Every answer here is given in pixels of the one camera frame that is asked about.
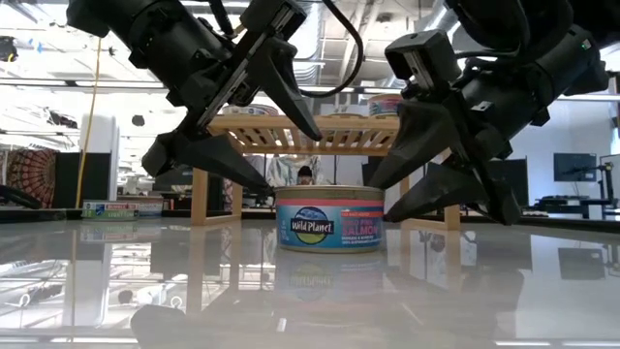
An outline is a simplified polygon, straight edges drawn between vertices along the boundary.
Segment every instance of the ceiling light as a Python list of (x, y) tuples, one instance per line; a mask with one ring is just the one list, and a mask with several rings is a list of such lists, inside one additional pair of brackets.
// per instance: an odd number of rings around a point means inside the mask
[(366, 87), (366, 88), (363, 89), (362, 93), (370, 93), (370, 94), (397, 93), (397, 94), (400, 94), (400, 89), (398, 89), (398, 88)]
[(0, 85), (10, 86), (65, 86), (64, 80), (58, 79), (0, 79)]
[[(95, 81), (76, 81), (76, 85), (80, 87), (93, 87)], [(97, 85), (99, 87), (117, 88), (165, 88), (164, 85), (158, 81), (99, 81)]]
[[(328, 92), (334, 89), (335, 87), (331, 86), (300, 86), (300, 89), (310, 91), (310, 92)], [(354, 89), (352, 87), (345, 87), (341, 93), (351, 93)]]
[[(181, 1), (181, 4), (185, 6), (209, 6), (206, 1)], [(249, 1), (224, 1), (224, 7), (228, 8), (247, 8), (250, 6)]]
[(562, 95), (558, 98), (558, 101), (575, 101), (575, 102), (620, 102), (620, 95), (609, 94), (586, 94), (586, 95), (574, 95), (565, 96)]

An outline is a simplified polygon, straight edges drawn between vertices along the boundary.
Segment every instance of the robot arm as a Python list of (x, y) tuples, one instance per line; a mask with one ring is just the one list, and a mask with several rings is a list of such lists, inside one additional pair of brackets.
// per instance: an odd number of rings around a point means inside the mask
[[(400, 130), (371, 185), (389, 188), (449, 148), (451, 156), (429, 166), (387, 219), (401, 221), (462, 204), (510, 225), (520, 209), (512, 189), (492, 179), (486, 163), (506, 159), (512, 153), (510, 139), (528, 124), (543, 126), (549, 119), (546, 108), (561, 94), (607, 89), (597, 40), (609, 44), (617, 37), (620, 6), (604, 1), (609, 8), (589, 9), (612, 14), (601, 24), (574, 16), (567, 0), (446, 3), (489, 51), (455, 53), (439, 30), (407, 35), (387, 47), (387, 61), (408, 86), (402, 92)], [(461, 74), (456, 60), (466, 57)]]
[(150, 175), (186, 164), (268, 191), (228, 136), (212, 136), (206, 126), (225, 103), (248, 105), (262, 89), (303, 133), (321, 139), (295, 82), (296, 48), (287, 43), (305, 13), (295, 0), (254, 0), (240, 18), (246, 33), (236, 45), (221, 0), (209, 3), (224, 36), (178, 0), (72, 0), (67, 18), (99, 37), (113, 31), (131, 50), (130, 61), (169, 89), (174, 106), (187, 108), (178, 127), (159, 135), (142, 158)]

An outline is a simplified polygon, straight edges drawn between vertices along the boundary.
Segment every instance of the wild planet can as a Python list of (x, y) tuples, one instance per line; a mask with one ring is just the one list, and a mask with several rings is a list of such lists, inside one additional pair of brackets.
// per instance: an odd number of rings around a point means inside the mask
[(282, 248), (317, 253), (357, 253), (379, 248), (383, 190), (345, 185), (276, 189), (278, 241)]

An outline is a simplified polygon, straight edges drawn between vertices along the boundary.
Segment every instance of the computer monitor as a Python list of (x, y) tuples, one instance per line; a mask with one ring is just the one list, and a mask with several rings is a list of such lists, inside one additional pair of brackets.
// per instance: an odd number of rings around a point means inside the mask
[(597, 154), (553, 154), (553, 180), (571, 182), (597, 181)]

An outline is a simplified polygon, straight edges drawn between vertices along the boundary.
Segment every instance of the can label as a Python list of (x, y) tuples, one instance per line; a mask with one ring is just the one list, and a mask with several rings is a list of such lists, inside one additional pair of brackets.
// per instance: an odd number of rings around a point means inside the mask
[(284, 199), (276, 208), (280, 243), (295, 247), (377, 246), (383, 217), (383, 201)]

